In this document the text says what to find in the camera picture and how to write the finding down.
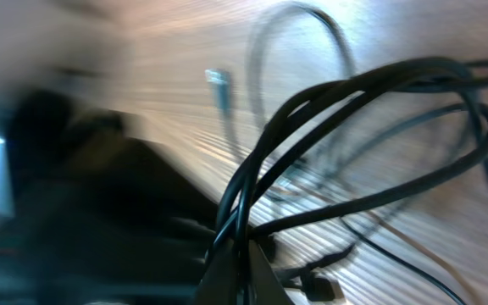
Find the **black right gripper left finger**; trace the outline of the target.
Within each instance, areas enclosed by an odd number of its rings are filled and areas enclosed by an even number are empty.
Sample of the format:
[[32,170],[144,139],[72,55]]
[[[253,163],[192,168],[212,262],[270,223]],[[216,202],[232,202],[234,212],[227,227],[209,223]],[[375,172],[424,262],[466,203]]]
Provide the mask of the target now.
[[233,241],[226,241],[212,256],[193,305],[234,305],[237,295],[237,263]]

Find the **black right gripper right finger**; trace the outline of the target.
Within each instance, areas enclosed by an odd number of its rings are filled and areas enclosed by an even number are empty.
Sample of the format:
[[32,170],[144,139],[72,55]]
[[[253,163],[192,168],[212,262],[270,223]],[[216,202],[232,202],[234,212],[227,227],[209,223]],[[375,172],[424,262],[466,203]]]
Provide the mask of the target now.
[[250,287],[252,305],[294,305],[275,276],[262,249],[249,242]]

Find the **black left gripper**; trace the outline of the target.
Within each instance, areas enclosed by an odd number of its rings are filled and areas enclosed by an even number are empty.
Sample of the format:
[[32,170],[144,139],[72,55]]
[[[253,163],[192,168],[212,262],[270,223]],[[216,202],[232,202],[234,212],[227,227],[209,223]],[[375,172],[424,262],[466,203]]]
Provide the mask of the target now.
[[217,204],[122,113],[35,90],[3,124],[0,304],[188,304]]

